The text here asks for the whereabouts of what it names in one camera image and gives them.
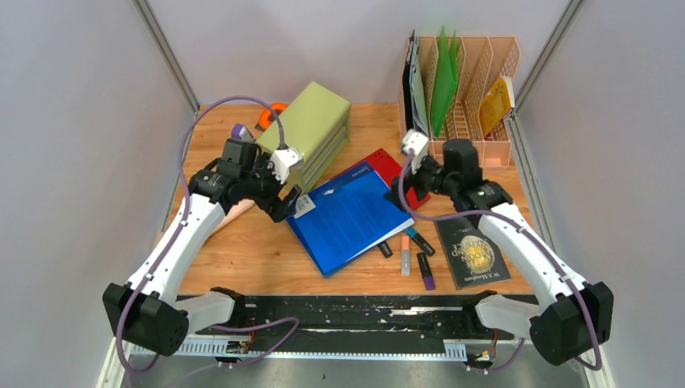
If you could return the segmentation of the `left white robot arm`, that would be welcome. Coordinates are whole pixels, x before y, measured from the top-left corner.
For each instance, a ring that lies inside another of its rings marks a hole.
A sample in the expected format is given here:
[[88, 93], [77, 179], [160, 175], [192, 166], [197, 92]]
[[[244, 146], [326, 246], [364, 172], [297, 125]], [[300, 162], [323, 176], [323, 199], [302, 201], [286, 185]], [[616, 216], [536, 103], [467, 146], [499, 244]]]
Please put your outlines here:
[[171, 227], [150, 256], [123, 285], [111, 283], [103, 292], [114, 336], [171, 356], [187, 335], [212, 325], [241, 332], [248, 314], [237, 305], [237, 293], [215, 287], [179, 301], [180, 285], [200, 248], [240, 201], [252, 200], [274, 222], [293, 215], [300, 187], [279, 194], [303, 163], [294, 148], [266, 152], [254, 142], [227, 140], [222, 155], [191, 177]]

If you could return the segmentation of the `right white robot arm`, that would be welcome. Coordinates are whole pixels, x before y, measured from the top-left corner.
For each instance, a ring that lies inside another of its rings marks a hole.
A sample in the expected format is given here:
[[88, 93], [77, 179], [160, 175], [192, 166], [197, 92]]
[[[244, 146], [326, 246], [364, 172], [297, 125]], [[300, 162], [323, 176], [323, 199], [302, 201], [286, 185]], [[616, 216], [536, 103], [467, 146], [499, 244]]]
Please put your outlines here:
[[530, 341], [551, 365], [570, 360], [598, 372], [601, 346], [611, 334], [614, 294], [591, 284], [566, 264], [530, 227], [511, 195], [484, 178], [467, 138], [443, 144], [443, 161], [429, 154], [427, 135], [410, 130], [401, 140], [406, 160], [386, 198], [414, 218], [464, 220], [492, 240], [532, 287], [537, 303], [483, 292], [461, 315], [464, 332], [482, 337], [496, 329]]

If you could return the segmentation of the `grey clipboard with papers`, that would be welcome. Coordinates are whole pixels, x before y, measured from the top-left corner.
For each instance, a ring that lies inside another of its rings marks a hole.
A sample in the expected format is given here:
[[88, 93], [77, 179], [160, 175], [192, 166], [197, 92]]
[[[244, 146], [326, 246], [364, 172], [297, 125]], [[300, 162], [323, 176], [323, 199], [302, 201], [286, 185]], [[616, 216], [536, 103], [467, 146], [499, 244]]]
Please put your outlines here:
[[418, 51], [418, 39], [416, 38], [415, 30], [413, 30], [409, 38], [409, 45], [401, 78], [403, 109], [406, 129], [419, 131], [429, 137], [430, 127], [427, 119], [426, 100]]

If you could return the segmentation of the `green plastic folder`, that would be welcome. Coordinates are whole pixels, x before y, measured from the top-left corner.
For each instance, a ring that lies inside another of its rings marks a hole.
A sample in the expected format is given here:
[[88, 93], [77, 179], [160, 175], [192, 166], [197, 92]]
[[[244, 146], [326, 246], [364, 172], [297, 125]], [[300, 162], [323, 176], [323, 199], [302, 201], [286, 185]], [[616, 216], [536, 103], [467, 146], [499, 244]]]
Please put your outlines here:
[[458, 39], [456, 32], [448, 37], [445, 26], [440, 28], [437, 38], [438, 61], [435, 67], [434, 85], [431, 96], [431, 132], [437, 138], [443, 129], [452, 101], [459, 85], [457, 66]]

